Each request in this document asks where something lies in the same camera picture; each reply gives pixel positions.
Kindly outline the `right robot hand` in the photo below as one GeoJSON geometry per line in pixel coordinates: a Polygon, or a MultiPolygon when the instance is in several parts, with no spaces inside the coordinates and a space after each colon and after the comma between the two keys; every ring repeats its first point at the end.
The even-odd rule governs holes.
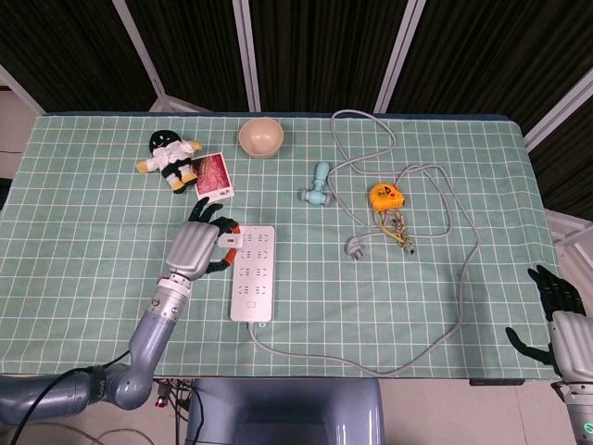
{"type": "Polygon", "coordinates": [[[523,356],[553,367],[566,384],[592,382],[592,318],[587,315],[578,290],[545,267],[537,265],[528,275],[535,282],[548,323],[546,350],[526,345],[510,327],[505,329],[512,346],[523,356]]]}

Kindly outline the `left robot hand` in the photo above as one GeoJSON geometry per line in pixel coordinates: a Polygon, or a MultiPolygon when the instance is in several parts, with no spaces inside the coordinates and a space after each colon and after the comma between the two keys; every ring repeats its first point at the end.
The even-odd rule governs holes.
{"type": "Polygon", "coordinates": [[[212,219],[222,208],[219,202],[210,203],[208,197],[196,202],[166,258],[171,274],[195,281],[205,274],[223,272],[234,263],[237,248],[229,248],[220,260],[212,259],[223,235],[240,234],[237,221],[225,216],[212,219]]]}

